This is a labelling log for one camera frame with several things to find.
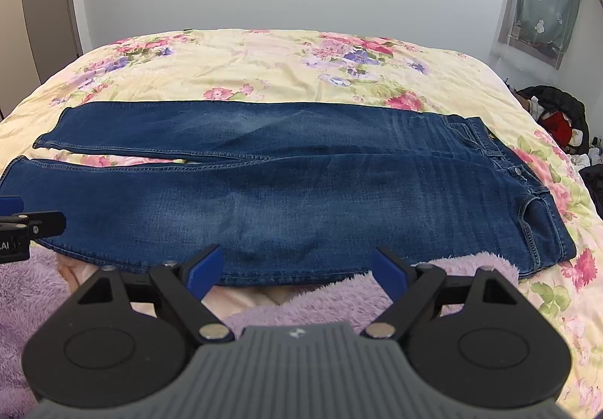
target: triangular cutout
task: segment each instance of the triangular cutout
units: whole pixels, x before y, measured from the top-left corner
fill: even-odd
[[[99,278],[86,294],[80,298],[78,304],[89,305],[91,303],[108,303],[113,301],[111,282],[109,278]]]
[[[484,290],[485,303],[501,303],[503,305],[516,305],[515,299],[507,293],[503,286],[494,279],[486,281]]]

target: lavender plush fabric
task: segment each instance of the lavender plush fabric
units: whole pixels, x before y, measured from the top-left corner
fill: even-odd
[[[473,276],[480,266],[489,265],[514,285],[517,285],[519,277],[514,265],[489,252],[430,262],[448,274]],[[369,273],[298,295],[278,307],[261,306],[245,310],[228,317],[224,323],[236,336],[240,336],[246,326],[297,326],[334,321],[348,321],[359,333],[390,305],[390,298]],[[442,313],[455,312],[459,308],[450,306]]]
[[[517,268],[487,252],[431,261],[449,274],[473,275],[494,266],[517,284]],[[22,417],[35,405],[21,371],[28,338],[69,296],[52,251],[32,247],[31,259],[0,265],[0,419]],[[391,304],[372,275],[299,294],[283,305],[261,306],[233,315],[225,323],[240,335],[246,326],[290,326],[347,320],[360,332]]]
[[[29,261],[0,265],[0,418],[21,417],[35,405],[21,352],[68,296],[56,256],[47,249],[32,247]]]

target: blue denim jeans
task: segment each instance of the blue denim jeans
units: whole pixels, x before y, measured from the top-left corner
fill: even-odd
[[[575,256],[548,189],[478,118],[343,104],[93,102],[37,147],[184,158],[87,167],[16,158],[0,195],[61,210],[45,246],[126,271],[219,243],[221,284],[325,283],[490,251],[527,276]]]

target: silver screw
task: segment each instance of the silver screw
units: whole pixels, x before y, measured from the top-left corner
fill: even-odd
[[[396,333],[396,328],[387,322],[373,322],[365,332],[373,339],[387,339]]]
[[[215,341],[217,339],[224,339],[230,330],[224,324],[205,324],[199,329],[199,334],[202,338]]]

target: yellow floral bed sheet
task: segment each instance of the yellow floral bed sheet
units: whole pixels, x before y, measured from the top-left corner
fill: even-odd
[[[576,243],[577,258],[521,282],[520,290],[571,347],[574,366],[560,404],[574,417],[599,411],[603,221],[569,158],[486,65],[394,38],[310,31],[180,31],[120,40],[77,59],[0,124],[0,169],[17,155],[98,167],[158,161],[31,146],[65,107],[177,100],[319,101],[479,116],[549,187]]]

